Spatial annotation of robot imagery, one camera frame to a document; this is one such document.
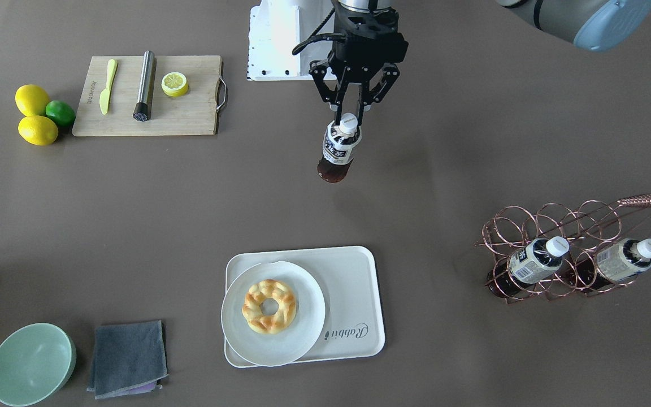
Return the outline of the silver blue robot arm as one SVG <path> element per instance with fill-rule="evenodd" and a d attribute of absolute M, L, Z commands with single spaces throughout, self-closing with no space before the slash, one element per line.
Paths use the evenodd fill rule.
<path fill-rule="evenodd" d="M 397 67 L 408 42 L 398 31 L 400 16 L 390 1 L 334 1 L 327 20 L 331 33 L 314 30 L 297 44 L 297 55 L 308 45 L 330 41 L 323 61 L 312 61 L 309 73 L 322 100 L 342 122 L 342 104 L 350 84 L 359 85 L 357 124 L 379 103 L 400 76 Z M 500 1 L 499 5 L 542 32 L 580 49 L 601 52 L 622 43 L 651 11 L 651 1 Z"/>

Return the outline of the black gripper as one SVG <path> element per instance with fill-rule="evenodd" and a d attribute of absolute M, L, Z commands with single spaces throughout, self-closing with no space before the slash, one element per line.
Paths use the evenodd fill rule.
<path fill-rule="evenodd" d="M 310 75 L 320 97 L 334 111 L 334 124 L 341 123 L 349 83 L 359 83 L 357 118 L 362 125 L 365 111 L 382 102 L 400 77 L 396 64 L 405 59 L 408 42 L 398 31 L 399 19 L 390 1 L 333 1 L 328 16 L 311 33 L 311 44 L 332 42 L 326 60 L 310 62 Z M 326 84 L 328 71 L 336 78 L 334 88 Z M 381 77 L 372 88 L 377 73 Z"/>

